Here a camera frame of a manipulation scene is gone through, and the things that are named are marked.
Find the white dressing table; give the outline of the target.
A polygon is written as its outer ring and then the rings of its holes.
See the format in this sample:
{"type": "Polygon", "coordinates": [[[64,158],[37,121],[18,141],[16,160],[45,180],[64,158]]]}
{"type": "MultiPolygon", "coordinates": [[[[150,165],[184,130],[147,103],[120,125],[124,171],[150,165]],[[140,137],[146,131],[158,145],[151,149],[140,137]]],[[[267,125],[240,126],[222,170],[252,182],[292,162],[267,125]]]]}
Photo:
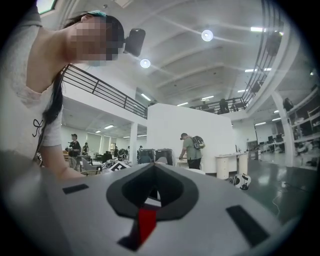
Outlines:
{"type": "Polygon", "coordinates": [[[175,162],[175,166],[179,167],[179,168],[188,169],[189,164],[188,164],[187,158],[186,157],[183,157],[183,158],[177,157],[176,162],[175,162]]]}

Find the person's white shirt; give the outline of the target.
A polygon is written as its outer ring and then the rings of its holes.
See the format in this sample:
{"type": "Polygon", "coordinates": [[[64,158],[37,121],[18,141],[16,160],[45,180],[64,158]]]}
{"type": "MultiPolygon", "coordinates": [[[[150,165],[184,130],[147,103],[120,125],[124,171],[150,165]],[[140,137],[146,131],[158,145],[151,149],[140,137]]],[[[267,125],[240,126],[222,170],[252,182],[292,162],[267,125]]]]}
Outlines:
{"type": "Polygon", "coordinates": [[[27,87],[27,65],[32,45],[42,26],[33,6],[11,33],[0,53],[0,152],[33,159],[41,146],[61,145],[62,116],[47,124],[53,87],[38,93],[27,87]]]}

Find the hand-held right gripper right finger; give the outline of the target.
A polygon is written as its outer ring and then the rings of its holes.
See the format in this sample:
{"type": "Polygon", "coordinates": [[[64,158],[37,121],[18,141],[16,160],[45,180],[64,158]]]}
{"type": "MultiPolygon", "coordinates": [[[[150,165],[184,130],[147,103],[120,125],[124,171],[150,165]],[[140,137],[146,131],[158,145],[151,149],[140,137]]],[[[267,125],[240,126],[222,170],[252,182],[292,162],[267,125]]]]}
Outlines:
{"type": "Polygon", "coordinates": [[[267,208],[229,182],[169,166],[198,187],[198,201],[183,218],[161,221],[139,248],[140,256],[249,256],[253,250],[226,209],[240,205],[270,235],[281,223],[267,208]]]}

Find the black suitcase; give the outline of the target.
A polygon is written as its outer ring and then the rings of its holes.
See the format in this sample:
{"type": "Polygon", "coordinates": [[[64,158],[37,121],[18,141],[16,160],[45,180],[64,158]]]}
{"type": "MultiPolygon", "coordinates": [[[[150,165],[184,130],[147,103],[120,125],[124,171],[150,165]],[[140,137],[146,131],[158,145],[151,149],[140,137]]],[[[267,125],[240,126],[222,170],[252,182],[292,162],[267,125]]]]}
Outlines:
{"type": "Polygon", "coordinates": [[[154,149],[141,149],[138,154],[138,164],[153,163],[156,152],[154,149]]]}
{"type": "Polygon", "coordinates": [[[156,150],[155,162],[161,162],[172,166],[174,163],[172,149],[164,148],[156,150]]]}

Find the teal hair clip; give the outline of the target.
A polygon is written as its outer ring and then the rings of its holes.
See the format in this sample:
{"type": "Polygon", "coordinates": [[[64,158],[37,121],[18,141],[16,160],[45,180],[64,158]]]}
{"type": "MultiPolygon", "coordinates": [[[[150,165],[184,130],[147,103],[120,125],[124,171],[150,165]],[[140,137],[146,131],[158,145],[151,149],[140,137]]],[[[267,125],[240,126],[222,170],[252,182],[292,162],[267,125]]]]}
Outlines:
{"type": "Polygon", "coordinates": [[[103,17],[103,18],[107,17],[107,14],[105,12],[100,11],[100,10],[87,11],[86,15],[91,15],[94,17],[103,17]]]}

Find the black balcony railing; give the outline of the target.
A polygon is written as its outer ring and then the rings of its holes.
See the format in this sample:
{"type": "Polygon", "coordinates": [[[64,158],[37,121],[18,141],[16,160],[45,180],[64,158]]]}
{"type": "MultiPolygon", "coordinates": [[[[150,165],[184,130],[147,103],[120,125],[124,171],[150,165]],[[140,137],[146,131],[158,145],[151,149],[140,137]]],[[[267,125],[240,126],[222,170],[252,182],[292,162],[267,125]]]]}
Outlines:
{"type": "Polygon", "coordinates": [[[63,69],[62,75],[64,83],[82,89],[141,118],[147,119],[147,107],[79,67],[69,64],[63,69]]]}

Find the red cloth covered table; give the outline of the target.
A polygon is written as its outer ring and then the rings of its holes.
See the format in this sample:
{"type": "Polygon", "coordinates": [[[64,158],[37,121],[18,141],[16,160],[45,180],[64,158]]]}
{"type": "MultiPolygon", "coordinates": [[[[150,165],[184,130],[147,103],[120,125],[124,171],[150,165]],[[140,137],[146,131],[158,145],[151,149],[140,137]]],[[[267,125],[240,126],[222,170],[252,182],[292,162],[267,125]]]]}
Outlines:
{"type": "Polygon", "coordinates": [[[141,208],[138,212],[138,241],[141,246],[157,225],[156,211],[141,208]]]}

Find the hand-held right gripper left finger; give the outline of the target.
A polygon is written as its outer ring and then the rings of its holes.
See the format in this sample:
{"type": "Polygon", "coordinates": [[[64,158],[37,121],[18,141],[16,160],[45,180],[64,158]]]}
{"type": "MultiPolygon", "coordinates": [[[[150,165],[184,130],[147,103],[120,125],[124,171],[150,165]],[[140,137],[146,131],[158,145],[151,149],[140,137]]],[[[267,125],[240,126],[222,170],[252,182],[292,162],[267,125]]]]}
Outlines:
{"type": "Polygon", "coordinates": [[[140,241],[136,218],[119,216],[107,201],[119,173],[58,181],[31,166],[9,174],[9,213],[48,256],[156,256],[154,236],[140,241]]]}

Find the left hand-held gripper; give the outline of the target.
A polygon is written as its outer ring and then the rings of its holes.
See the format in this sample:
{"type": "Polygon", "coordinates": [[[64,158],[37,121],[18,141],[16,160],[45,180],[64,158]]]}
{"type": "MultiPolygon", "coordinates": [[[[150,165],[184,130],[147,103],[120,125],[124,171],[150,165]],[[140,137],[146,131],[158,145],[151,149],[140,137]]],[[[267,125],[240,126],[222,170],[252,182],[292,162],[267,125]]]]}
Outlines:
{"type": "Polygon", "coordinates": [[[131,167],[132,166],[130,165],[129,162],[117,161],[108,169],[108,172],[112,173],[112,172],[120,171],[123,169],[131,168],[131,167]]]}

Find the person's left forearm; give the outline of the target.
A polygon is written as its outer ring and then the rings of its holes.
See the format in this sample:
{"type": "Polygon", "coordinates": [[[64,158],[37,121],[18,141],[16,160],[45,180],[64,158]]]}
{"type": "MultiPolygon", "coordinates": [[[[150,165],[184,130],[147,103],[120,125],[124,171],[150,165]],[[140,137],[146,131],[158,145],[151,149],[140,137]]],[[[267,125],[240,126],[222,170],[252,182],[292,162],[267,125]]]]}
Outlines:
{"type": "Polygon", "coordinates": [[[66,163],[61,145],[42,146],[40,148],[43,164],[59,179],[83,178],[84,175],[70,168],[66,163]]]}

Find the white curved desk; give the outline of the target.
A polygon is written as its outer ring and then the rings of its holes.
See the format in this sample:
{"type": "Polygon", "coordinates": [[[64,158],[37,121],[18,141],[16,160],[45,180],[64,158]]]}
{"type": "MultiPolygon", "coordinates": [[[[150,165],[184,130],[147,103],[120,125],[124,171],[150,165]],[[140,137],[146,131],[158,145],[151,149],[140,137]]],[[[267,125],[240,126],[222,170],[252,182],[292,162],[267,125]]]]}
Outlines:
{"type": "Polygon", "coordinates": [[[216,177],[227,180],[230,173],[248,174],[248,152],[236,152],[215,157],[216,177]]]}

